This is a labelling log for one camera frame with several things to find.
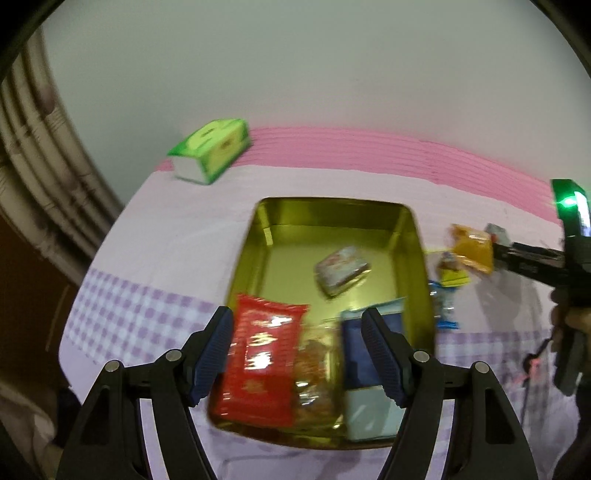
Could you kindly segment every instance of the gold metal tray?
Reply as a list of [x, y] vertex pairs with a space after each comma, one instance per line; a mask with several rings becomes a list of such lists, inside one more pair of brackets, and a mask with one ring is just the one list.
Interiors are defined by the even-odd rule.
[[[340, 295], [327, 297], [314, 277], [314, 265], [338, 249], [354, 245], [371, 271]], [[410, 344], [434, 350], [434, 321], [423, 249], [413, 214], [398, 203], [334, 198], [268, 198], [254, 211], [238, 258], [226, 304], [235, 311], [236, 295], [308, 304], [303, 329], [338, 327], [340, 312], [406, 297], [403, 322]], [[340, 351], [340, 345], [334, 345]], [[209, 416], [217, 427], [266, 442], [316, 449], [357, 449], [391, 445], [390, 440], [351, 442], [343, 420], [340, 355], [332, 355], [330, 381], [341, 398], [340, 415], [329, 427], [263, 429], [224, 421], [212, 414], [218, 395], [210, 396]]]

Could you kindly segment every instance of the red snack package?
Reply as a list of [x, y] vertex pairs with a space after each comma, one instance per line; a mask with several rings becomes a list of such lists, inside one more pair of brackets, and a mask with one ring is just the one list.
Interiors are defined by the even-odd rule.
[[236, 326], [215, 414], [260, 427], [293, 425], [293, 368], [308, 305], [238, 295]]

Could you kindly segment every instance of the tissue box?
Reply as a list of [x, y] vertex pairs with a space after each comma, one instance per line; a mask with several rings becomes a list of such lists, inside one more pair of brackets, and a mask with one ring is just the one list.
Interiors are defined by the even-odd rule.
[[210, 184], [250, 145], [246, 121], [214, 120], [189, 135], [168, 156], [178, 178]]

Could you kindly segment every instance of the green light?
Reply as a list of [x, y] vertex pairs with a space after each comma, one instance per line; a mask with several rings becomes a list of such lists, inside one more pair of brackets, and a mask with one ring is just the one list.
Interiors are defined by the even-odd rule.
[[566, 197], [562, 202], [558, 202], [558, 204], [566, 208], [574, 207], [577, 205], [577, 199], [574, 196]]

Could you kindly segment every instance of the orange snack bag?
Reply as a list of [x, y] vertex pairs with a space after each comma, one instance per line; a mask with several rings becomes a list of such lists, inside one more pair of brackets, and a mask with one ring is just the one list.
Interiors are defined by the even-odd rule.
[[488, 233], [454, 224], [452, 235], [456, 242], [453, 252], [460, 262], [483, 273], [492, 273], [492, 240]]

